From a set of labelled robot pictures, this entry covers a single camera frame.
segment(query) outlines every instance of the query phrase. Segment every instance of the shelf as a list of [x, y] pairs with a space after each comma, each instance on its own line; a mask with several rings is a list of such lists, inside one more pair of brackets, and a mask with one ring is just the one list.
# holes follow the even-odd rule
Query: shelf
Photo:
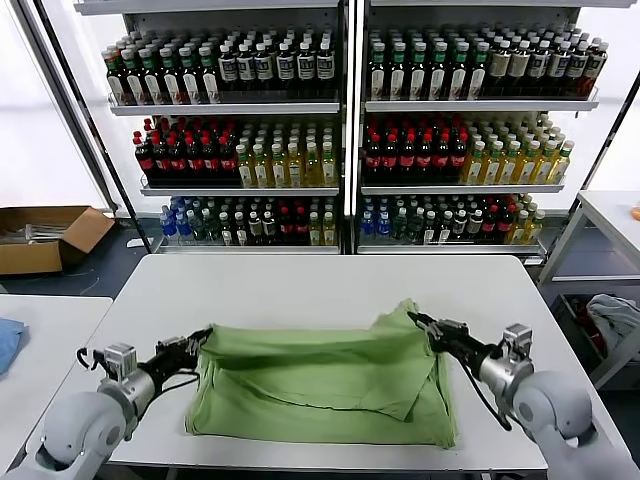
[[339, 255], [340, 247], [298, 247], [298, 246], [263, 246], [263, 247], [225, 247], [219, 245], [176, 245], [161, 246], [158, 253], [210, 253], [222, 255]]
[[337, 0], [93, 0], [77, 2], [82, 15], [122, 15], [132, 13], [197, 12], [214, 10], [264, 10], [277, 8], [331, 8]]
[[359, 254], [368, 255], [540, 255], [540, 245], [359, 245]]
[[338, 187], [319, 188], [152, 188], [148, 185], [140, 189], [145, 197], [335, 197]]
[[372, 7], [602, 7], [629, 8], [636, 0], [371, 0]]
[[299, 115], [338, 113], [338, 102], [213, 103], [207, 105], [111, 106], [118, 117], [144, 115]]
[[560, 185], [419, 185], [419, 186], [375, 186], [360, 188], [363, 195], [450, 195], [450, 194], [509, 194], [509, 193], [558, 193]]

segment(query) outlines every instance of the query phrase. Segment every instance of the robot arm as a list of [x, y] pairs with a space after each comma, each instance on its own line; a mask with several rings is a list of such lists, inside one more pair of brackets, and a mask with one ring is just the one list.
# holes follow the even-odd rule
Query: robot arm
[[409, 316], [425, 331], [434, 351], [450, 353], [488, 386], [498, 407], [494, 415], [507, 430], [507, 417], [516, 421], [538, 445], [549, 480], [640, 480], [631, 457], [593, 423], [587, 391], [559, 372], [534, 372], [530, 328], [511, 325], [498, 345], [484, 345], [469, 335], [465, 324]]

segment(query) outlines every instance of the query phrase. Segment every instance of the dark bottle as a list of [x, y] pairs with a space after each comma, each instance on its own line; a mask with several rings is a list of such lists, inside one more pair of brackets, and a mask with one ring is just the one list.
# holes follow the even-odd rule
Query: dark bottle
[[256, 45], [257, 54], [254, 58], [258, 89], [271, 90], [274, 88], [273, 59], [266, 50], [264, 43]]
[[500, 46], [491, 55], [489, 76], [485, 80], [485, 94], [489, 97], [500, 97], [503, 95], [503, 89], [506, 86], [507, 70], [509, 69], [509, 62], [511, 61], [509, 45], [509, 40], [502, 40]]
[[231, 53], [228, 45], [220, 45], [220, 57], [218, 58], [218, 66], [220, 69], [220, 90], [234, 91], [238, 90], [238, 66], [237, 59]]
[[396, 42], [393, 45], [393, 60], [389, 68], [389, 100], [397, 101], [402, 98], [404, 87], [404, 51], [406, 44]]
[[240, 45], [240, 55], [236, 59], [238, 65], [238, 77], [240, 78], [240, 89], [244, 91], [255, 90], [256, 72], [254, 70], [253, 54], [247, 45]]
[[447, 56], [447, 44], [444, 42], [436, 43], [433, 52], [433, 62], [429, 73], [429, 90], [427, 100], [440, 100], [442, 97], [442, 86], [445, 76], [445, 60]]
[[489, 52], [489, 44], [480, 42], [476, 49], [473, 66], [467, 72], [467, 87], [465, 92], [467, 100], [477, 100], [482, 93], [484, 78], [487, 73], [487, 54]]
[[448, 99], [450, 101], [460, 100], [462, 98], [465, 78], [467, 76], [467, 52], [469, 44], [467, 42], [459, 42], [456, 46], [456, 56], [449, 70], [449, 74], [445, 79], [445, 86], [449, 92]]
[[136, 105], [145, 105], [149, 100], [149, 89], [144, 81], [144, 74], [133, 50], [124, 49], [120, 52], [124, 60], [125, 71], [131, 94]]
[[563, 77], [571, 61], [571, 55], [569, 54], [570, 46], [571, 43], [569, 42], [561, 42], [558, 50], [551, 54], [549, 66], [547, 67], [547, 75], [545, 77], [544, 95], [557, 97], [562, 94], [561, 87]]
[[416, 159], [416, 148], [413, 144], [415, 142], [414, 134], [407, 135], [407, 140], [402, 146], [400, 152], [400, 175], [408, 177], [414, 173], [414, 163]]
[[295, 58], [286, 43], [280, 44], [280, 53], [276, 58], [278, 62], [278, 80], [280, 90], [294, 88], [296, 79]]
[[587, 48], [589, 48], [587, 42], [580, 42], [571, 53], [571, 60], [564, 74], [564, 95], [566, 97], [578, 97], [580, 95], [580, 79], [589, 60]]

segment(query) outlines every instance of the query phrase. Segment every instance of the yellow bottle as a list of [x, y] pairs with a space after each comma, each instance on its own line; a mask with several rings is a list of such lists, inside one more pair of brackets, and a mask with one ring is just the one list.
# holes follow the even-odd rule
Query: yellow bottle
[[289, 148], [289, 180], [292, 188], [300, 188], [302, 186], [302, 155], [298, 151], [297, 143], [290, 143]]
[[305, 187], [322, 186], [322, 167], [318, 160], [318, 150], [315, 142], [307, 143], [307, 160], [305, 164]]
[[286, 188], [291, 186], [291, 179], [289, 178], [289, 169], [286, 168], [284, 155], [282, 153], [282, 145], [274, 143], [271, 145], [271, 151], [273, 152], [273, 179], [276, 188]]
[[516, 220], [507, 237], [504, 240], [506, 245], [521, 245], [524, 237], [525, 229], [527, 228], [527, 219], [529, 218], [529, 212], [526, 210], [520, 210], [518, 212], [518, 220]]
[[516, 160], [516, 168], [511, 176], [511, 183], [513, 185], [530, 185], [531, 174], [536, 166], [536, 159], [538, 158], [538, 152], [540, 150], [540, 142], [532, 140], [527, 145], [527, 150], [523, 154], [520, 154]]
[[509, 185], [511, 183], [511, 177], [518, 160], [518, 150], [520, 150], [520, 142], [511, 141], [507, 148], [507, 154], [500, 161], [500, 168], [498, 168], [496, 175], [498, 179], [496, 183], [498, 185]]
[[336, 160], [333, 156], [331, 142], [322, 143], [322, 177], [325, 187], [333, 187], [338, 184], [336, 181]]
[[482, 167], [482, 156], [484, 153], [484, 142], [476, 140], [473, 149], [467, 152], [467, 158], [464, 161], [462, 172], [460, 174], [460, 183], [463, 185], [478, 185], [478, 175]]
[[560, 156], [556, 158], [553, 168], [551, 169], [551, 173], [549, 174], [549, 178], [547, 179], [547, 183], [549, 185], [560, 185], [560, 182], [564, 177], [564, 173], [567, 171], [567, 168], [569, 168], [569, 164], [571, 163], [569, 155], [571, 155], [573, 146], [574, 143], [571, 140], [564, 142], [562, 150], [560, 150]]
[[538, 156], [536, 166], [531, 174], [532, 185], [544, 185], [549, 178], [551, 167], [553, 166], [553, 153], [556, 149], [556, 142], [550, 140], [544, 148], [544, 153]]
[[478, 175], [480, 185], [495, 185], [502, 153], [502, 142], [497, 140], [490, 147], [489, 156], [482, 160], [482, 167]]
[[527, 227], [522, 238], [525, 245], [534, 245], [538, 241], [540, 231], [542, 230], [542, 221], [544, 220], [544, 210], [538, 210], [533, 217], [533, 222]]

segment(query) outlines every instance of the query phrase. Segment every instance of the display shelf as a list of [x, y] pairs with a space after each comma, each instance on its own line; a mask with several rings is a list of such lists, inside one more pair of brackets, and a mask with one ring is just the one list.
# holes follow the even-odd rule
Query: display shelf
[[211, 253], [211, 254], [240, 254], [240, 255], [339, 255], [340, 247], [310, 247], [310, 246], [259, 246], [259, 247], [225, 247], [223, 245], [162, 245], [159, 253]]
[[145, 197], [335, 197], [338, 187], [317, 188], [152, 188], [144, 185], [140, 193]]
[[213, 10], [264, 10], [277, 8], [331, 8], [337, 0], [89, 0], [76, 2], [82, 15], [114, 15], [133, 13], [198, 12]]
[[331, 114], [339, 111], [340, 104], [338, 102], [111, 105], [111, 113], [118, 117], [143, 115], [301, 115]]
[[510, 194], [510, 193], [557, 193], [560, 185], [416, 185], [416, 186], [362, 186], [363, 195], [450, 195], [450, 194]]
[[540, 245], [477, 245], [451, 244], [443, 245], [359, 245], [359, 254], [370, 255], [540, 255], [544, 250]]

